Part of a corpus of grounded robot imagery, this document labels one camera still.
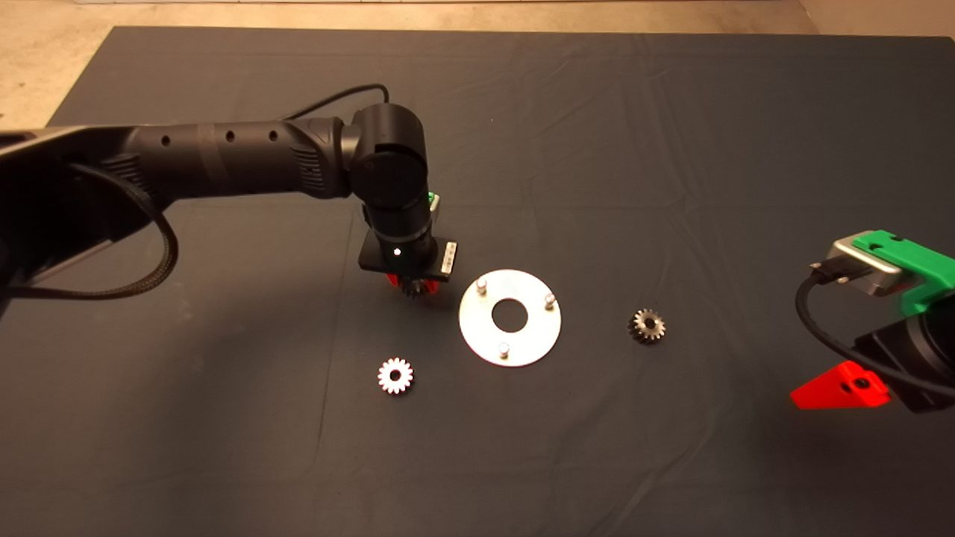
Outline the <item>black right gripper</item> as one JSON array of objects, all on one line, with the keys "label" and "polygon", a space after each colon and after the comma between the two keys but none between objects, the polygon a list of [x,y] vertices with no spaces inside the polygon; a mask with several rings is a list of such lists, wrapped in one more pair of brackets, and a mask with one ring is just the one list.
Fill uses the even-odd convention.
[{"label": "black right gripper", "polygon": [[[855,350],[870,360],[920,380],[937,381],[937,356],[918,321],[897,321],[855,339]],[[892,391],[911,412],[937,411],[937,397],[843,361],[790,394],[801,410],[869,409],[888,404]]]}]

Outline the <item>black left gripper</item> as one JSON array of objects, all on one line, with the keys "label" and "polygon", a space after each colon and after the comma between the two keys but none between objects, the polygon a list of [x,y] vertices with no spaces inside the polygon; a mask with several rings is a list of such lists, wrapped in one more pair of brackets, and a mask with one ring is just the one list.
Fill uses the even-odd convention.
[{"label": "black left gripper", "polygon": [[401,288],[402,278],[421,280],[423,295],[435,295],[439,282],[450,281],[456,261],[457,241],[434,236],[429,230],[399,242],[369,229],[358,256],[361,269],[385,273],[393,288]]}]

